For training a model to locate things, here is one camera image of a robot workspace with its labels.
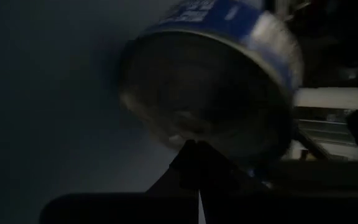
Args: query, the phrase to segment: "can label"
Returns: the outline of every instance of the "can label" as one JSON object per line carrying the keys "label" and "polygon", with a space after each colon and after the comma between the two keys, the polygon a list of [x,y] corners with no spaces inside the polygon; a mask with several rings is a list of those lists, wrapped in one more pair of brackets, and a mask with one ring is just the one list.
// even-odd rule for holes
{"label": "can label", "polygon": [[145,33],[167,30],[216,35],[235,42],[258,55],[263,62],[256,63],[271,68],[274,72],[268,74],[281,87],[294,92],[301,84],[303,62],[296,39],[283,21],[264,11],[263,1],[182,1]]}

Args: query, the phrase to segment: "blue label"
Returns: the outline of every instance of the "blue label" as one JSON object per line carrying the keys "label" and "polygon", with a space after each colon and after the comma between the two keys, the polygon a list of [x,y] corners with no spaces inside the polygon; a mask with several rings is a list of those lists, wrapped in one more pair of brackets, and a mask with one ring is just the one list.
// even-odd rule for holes
{"label": "blue label", "polygon": [[264,62],[281,76],[279,83],[288,90],[294,91],[297,85],[292,83],[294,74],[290,67],[290,59],[286,55],[287,52],[283,53],[286,48],[289,48],[285,45],[288,43],[284,41],[283,45],[275,40],[276,37],[274,36],[279,34],[281,29],[276,30],[277,34],[272,33],[272,29],[264,29],[264,27],[272,27],[271,24],[268,25],[265,22],[272,20],[272,18],[261,19],[266,15],[262,5],[260,5],[261,2],[263,1],[183,1],[172,8],[158,24],[146,30],[146,33],[180,29],[217,34],[220,37],[235,41],[257,52]]}

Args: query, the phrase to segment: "tin can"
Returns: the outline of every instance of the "tin can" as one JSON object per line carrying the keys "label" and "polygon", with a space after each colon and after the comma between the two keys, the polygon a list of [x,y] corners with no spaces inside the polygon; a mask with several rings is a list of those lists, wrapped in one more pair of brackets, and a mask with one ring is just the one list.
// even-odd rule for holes
{"label": "tin can", "polygon": [[124,52],[121,100],[166,145],[203,140],[238,163],[285,152],[303,62],[262,2],[182,1]]}

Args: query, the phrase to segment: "dark background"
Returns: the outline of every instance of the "dark background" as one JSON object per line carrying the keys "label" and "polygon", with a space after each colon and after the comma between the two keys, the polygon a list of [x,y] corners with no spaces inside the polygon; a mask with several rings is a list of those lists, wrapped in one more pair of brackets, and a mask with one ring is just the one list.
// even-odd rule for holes
{"label": "dark background", "polygon": [[143,191],[163,174],[175,153],[120,109],[106,62],[177,1],[0,0],[0,223],[37,223],[59,195]]}

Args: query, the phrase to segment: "black object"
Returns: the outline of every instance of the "black object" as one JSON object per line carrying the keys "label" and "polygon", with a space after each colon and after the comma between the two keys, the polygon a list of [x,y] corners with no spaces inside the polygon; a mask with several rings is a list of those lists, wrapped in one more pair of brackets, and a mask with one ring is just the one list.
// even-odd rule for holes
{"label": "black object", "polygon": [[308,158],[309,151],[308,150],[302,150],[301,151],[301,157],[299,160],[305,161]]}
{"label": "black object", "polygon": [[205,142],[187,141],[145,193],[66,195],[44,208],[40,223],[197,223],[199,193],[206,223],[300,215],[358,220],[358,162],[275,162],[250,170]]}

